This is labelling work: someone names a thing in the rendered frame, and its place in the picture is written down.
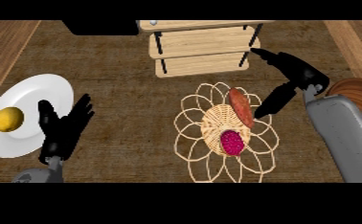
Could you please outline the wooden tiered shelf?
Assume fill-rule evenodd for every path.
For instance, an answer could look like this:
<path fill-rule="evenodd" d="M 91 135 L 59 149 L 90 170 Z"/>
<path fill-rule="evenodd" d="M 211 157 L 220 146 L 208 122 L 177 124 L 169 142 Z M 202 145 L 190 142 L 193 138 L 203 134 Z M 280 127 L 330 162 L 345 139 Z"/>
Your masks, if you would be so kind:
<path fill-rule="evenodd" d="M 141 20 L 159 78 L 243 71 L 258 33 L 271 20 Z"/>

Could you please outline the black appliance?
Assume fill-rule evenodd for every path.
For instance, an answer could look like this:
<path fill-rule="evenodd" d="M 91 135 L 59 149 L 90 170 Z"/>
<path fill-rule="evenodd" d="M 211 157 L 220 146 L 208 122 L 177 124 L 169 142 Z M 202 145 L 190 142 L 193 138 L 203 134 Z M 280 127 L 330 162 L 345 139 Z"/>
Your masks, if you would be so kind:
<path fill-rule="evenodd" d="M 138 26 L 134 20 L 63 20 L 75 35 L 137 35 Z"/>

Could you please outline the yellow lemon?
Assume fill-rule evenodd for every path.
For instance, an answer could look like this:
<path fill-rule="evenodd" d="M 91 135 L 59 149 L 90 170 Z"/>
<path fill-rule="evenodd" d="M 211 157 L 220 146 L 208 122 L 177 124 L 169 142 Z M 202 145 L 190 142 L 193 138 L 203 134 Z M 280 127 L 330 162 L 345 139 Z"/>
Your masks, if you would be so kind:
<path fill-rule="evenodd" d="M 16 107 L 0 110 L 0 132 L 14 131 L 23 122 L 23 113 Z"/>

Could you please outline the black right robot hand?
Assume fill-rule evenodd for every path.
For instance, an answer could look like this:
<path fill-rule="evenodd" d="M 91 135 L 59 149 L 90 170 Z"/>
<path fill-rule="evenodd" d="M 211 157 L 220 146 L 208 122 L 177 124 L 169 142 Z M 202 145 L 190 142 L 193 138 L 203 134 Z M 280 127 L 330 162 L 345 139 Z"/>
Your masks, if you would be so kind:
<path fill-rule="evenodd" d="M 268 65 L 274 66 L 288 82 L 274 88 L 265 100 L 254 111 L 254 118 L 276 114 L 295 96 L 295 89 L 305 90 L 311 85 L 314 93 L 320 94 L 329 85 L 329 78 L 310 66 L 310 64 L 288 53 L 277 54 L 260 48 L 249 49 Z"/>

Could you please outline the magenta round fruit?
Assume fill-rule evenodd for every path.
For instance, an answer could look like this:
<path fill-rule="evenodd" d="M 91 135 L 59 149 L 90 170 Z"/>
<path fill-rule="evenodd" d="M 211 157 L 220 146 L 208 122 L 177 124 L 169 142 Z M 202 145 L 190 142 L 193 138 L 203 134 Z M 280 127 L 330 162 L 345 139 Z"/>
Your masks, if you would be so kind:
<path fill-rule="evenodd" d="M 229 156 L 239 156 L 245 147 L 240 134 L 233 130 L 224 130 L 220 134 L 220 146 Z"/>

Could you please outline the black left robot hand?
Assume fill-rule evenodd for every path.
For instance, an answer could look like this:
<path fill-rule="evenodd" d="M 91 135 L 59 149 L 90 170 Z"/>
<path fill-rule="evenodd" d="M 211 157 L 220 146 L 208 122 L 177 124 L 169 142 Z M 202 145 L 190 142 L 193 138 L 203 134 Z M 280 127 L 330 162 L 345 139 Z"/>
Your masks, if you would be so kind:
<path fill-rule="evenodd" d="M 48 101 L 38 101 L 39 120 L 45 139 L 39 153 L 39 162 L 45 165 L 48 159 L 57 156 L 66 161 L 72 155 L 82 130 L 94 114 L 91 111 L 90 96 L 82 95 L 66 116 L 57 117 L 53 106 Z"/>

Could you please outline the white round plate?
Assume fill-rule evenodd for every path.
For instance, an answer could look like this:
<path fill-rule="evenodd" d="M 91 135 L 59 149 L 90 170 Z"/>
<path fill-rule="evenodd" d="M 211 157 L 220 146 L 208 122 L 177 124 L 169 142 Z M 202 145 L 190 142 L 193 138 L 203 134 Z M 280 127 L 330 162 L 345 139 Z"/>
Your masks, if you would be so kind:
<path fill-rule="evenodd" d="M 23 114 L 20 127 L 0 132 L 0 158 L 16 158 L 36 150 L 45 139 L 38 126 L 38 101 L 47 100 L 57 116 L 65 116 L 73 105 L 73 89 L 59 75 L 41 74 L 22 80 L 0 96 L 0 109 L 16 107 Z"/>

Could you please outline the orange-brown sweet potato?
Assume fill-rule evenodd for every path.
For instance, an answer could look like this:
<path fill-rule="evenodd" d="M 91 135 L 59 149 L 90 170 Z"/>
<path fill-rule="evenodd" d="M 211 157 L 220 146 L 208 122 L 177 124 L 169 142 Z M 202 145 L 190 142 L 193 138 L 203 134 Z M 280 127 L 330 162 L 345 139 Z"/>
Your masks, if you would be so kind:
<path fill-rule="evenodd" d="M 236 88 L 229 90 L 229 103 L 233 108 L 234 114 L 242 122 L 242 124 L 248 127 L 254 127 L 254 120 L 251 115 L 251 109 L 248 105 L 248 100 L 245 95 Z"/>

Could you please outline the wicker flower-shaped placemat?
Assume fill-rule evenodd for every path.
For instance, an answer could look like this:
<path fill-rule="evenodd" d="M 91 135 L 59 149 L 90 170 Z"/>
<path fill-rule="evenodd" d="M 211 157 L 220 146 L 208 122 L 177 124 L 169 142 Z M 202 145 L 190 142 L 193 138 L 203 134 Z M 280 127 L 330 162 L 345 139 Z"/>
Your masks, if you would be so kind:
<path fill-rule="evenodd" d="M 279 135 L 277 135 L 276 130 L 271 127 L 273 118 L 271 118 L 271 115 L 268 115 L 268 122 L 267 123 L 264 123 L 263 121 L 258 121 L 257 119 L 252 119 L 254 122 L 261 123 L 265 126 L 264 130 L 260 133 L 254 134 L 251 132 L 251 128 L 246 127 L 246 125 L 240 121 L 231 105 L 229 103 L 226 103 L 226 97 L 229 99 L 229 93 L 230 92 L 227 90 L 227 92 L 223 93 L 217 87 L 218 85 L 229 88 L 229 90 L 231 89 L 229 87 L 229 85 L 223 82 L 218 82 L 215 84 L 200 83 L 198 88 L 196 88 L 195 93 L 192 95 L 187 95 L 186 97 L 183 97 L 183 99 L 180 100 L 180 113 L 174 118 L 174 128 L 178 132 L 177 137 L 175 137 L 175 141 L 174 141 L 174 153 L 187 163 L 187 174 L 189 174 L 189 177 L 190 177 L 190 180 L 193 181 L 193 183 L 212 183 L 214 180 L 218 178 L 218 175 L 221 174 L 223 171 L 224 171 L 224 173 L 226 173 L 226 175 L 227 175 L 227 177 L 233 183 L 242 183 L 243 170 L 249 171 L 252 174 L 257 175 L 257 177 L 258 177 L 257 182 L 261 183 L 264 175 L 267 173 L 270 173 L 276 168 L 274 150 L 279 146 Z M 208 97 L 199 95 L 199 90 L 203 86 L 209 87 L 209 96 Z M 214 103 L 214 91 L 217 92 L 217 94 L 221 97 L 221 103 L 218 103 L 218 104 Z M 196 107 L 184 108 L 183 102 L 190 98 L 195 98 Z M 206 101 L 208 104 L 211 105 L 208 110 L 203 110 L 200 108 L 199 99 Z M 189 112 L 189 111 L 199 111 L 202 113 L 200 122 L 195 122 L 190 120 L 190 118 L 186 114 L 186 112 Z M 177 125 L 177 121 L 178 121 L 180 117 L 184 117 L 184 119 L 187 120 L 187 125 L 183 128 L 180 128 Z M 190 126 L 198 127 L 198 130 L 200 133 L 199 137 L 187 136 L 183 133 L 184 130 Z M 276 142 L 271 146 L 261 137 L 264 135 L 264 133 L 268 131 L 271 131 L 274 138 L 276 138 Z M 192 142 L 193 142 L 190 145 L 186 157 L 178 153 L 180 137 L 183 137 L 187 140 L 192 140 Z M 265 150 L 257 151 L 251 147 L 249 140 L 252 140 L 252 138 L 257 138 L 257 140 L 263 143 L 264 147 L 267 147 Z M 199 142 L 203 142 L 203 144 L 208 148 L 208 153 L 203 156 L 200 156 L 199 158 L 192 158 L 190 156 L 193 153 L 193 148 Z M 243 155 L 245 152 L 248 152 L 251 154 L 251 156 L 255 160 L 255 165 L 257 165 L 255 169 L 248 167 L 242 162 L 242 156 L 245 156 Z M 209 160 L 211 160 L 212 154 L 221 158 L 221 165 L 217 169 L 215 174 L 211 174 L 211 168 L 209 168 Z M 268 168 L 263 168 L 261 160 L 258 157 L 260 155 L 261 156 L 267 155 L 270 157 L 271 165 L 268 166 Z M 233 158 L 236 163 L 239 164 L 237 180 L 233 177 L 233 175 L 230 174 L 230 171 L 229 171 L 229 168 L 226 165 L 227 158 Z M 200 161 L 205 161 L 206 180 L 198 180 L 195 175 L 193 175 L 193 172 L 192 172 L 190 164 L 198 163 Z"/>

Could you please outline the brown wooden round object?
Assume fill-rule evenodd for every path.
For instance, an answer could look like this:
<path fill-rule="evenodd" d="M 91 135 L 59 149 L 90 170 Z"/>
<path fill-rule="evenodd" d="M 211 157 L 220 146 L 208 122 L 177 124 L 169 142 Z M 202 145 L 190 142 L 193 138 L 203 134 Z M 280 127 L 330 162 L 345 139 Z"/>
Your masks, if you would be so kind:
<path fill-rule="evenodd" d="M 326 95 L 345 96 L 362 111 L 362 78 L 345 78 L 336 81 L 330 86 Z"/>

